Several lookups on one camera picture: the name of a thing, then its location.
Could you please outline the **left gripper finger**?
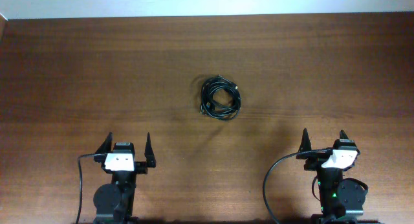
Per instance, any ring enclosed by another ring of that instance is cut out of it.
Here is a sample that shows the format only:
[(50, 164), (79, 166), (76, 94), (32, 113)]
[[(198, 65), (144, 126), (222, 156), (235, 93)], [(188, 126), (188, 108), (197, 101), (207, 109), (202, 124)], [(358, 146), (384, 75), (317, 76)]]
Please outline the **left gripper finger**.
[(109, 132), (104, 142), (96, 150), (95, 154), (109, 153), (111, 151), (112, 141), (113, 141), (113, 133)]
[(155, 168), (157, 165), (157, 161), (155, 158), (155, 154), (151, 145), (151, 136), (150, 133), (147, 133), (147, 139), (146, 139), (146, 146), (145, 146), (145, 152), (144, 156), (146, 158), (146, 165), (148, 168)]

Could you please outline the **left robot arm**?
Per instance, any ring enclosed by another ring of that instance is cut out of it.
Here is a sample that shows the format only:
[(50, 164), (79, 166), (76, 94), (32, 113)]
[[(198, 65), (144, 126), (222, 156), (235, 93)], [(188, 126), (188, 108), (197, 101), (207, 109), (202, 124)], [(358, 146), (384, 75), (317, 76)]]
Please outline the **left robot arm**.
[(132, 142), (112, 143), (109, 133), (97, 149), (94, 161), (101, 164), (102, 170), (111, 175), (111, 182), (97, 189), (93, 197), (96, 208), (94, 223), (138, 223), (133, 216), (136, 177), (147, 174), (149, 168), (157, 165), (147, 134), (144, 161), (135, 161), (135, 147)]

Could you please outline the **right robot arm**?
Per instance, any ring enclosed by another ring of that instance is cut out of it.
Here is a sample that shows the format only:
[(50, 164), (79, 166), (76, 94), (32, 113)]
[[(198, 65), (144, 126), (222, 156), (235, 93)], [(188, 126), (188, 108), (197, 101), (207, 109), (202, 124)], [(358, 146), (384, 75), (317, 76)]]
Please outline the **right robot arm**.
[(364, 213), (363, 204), (369, 187), (343, 173), (350, 170), (360, 155), (355, 142), (341, 130), (330, 148), (313, 150), (308, 131), (303, 130), (297, 159), (305, 161), (304, 170), (315, 171), (321, 214), (314, 214), (312, 223), (357, 223)]

